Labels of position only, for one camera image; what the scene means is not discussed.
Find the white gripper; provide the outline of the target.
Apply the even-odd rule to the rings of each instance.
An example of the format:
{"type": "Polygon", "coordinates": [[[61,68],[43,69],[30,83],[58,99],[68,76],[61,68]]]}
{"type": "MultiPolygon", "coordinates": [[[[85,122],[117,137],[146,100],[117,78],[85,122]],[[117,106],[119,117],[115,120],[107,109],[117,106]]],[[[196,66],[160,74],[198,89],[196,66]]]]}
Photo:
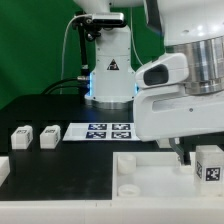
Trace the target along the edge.
{"type": "Polygon", "coordinates": [[[142,141],[170,138],[184,164],[184,150],[174,138],[224,131],[224,91],[204,96],[179,96],[176,90],[154,95],[142,90],[134,100],[135,133],[142,141]]]}

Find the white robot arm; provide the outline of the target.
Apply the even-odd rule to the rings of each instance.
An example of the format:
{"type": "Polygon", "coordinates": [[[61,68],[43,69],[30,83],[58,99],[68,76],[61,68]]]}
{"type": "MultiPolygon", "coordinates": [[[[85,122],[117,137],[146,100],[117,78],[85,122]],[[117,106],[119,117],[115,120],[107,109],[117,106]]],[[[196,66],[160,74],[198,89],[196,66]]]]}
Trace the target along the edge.
{"type": "Polygon", "coordinates": [[[153,141],[224,131],[224,0],[73,0],[96,39],[85,100],[133,105],[135,133],[153,141]],[[130,29],[116,7],[142,6],[165,53],[132,71],[130,29]]]}

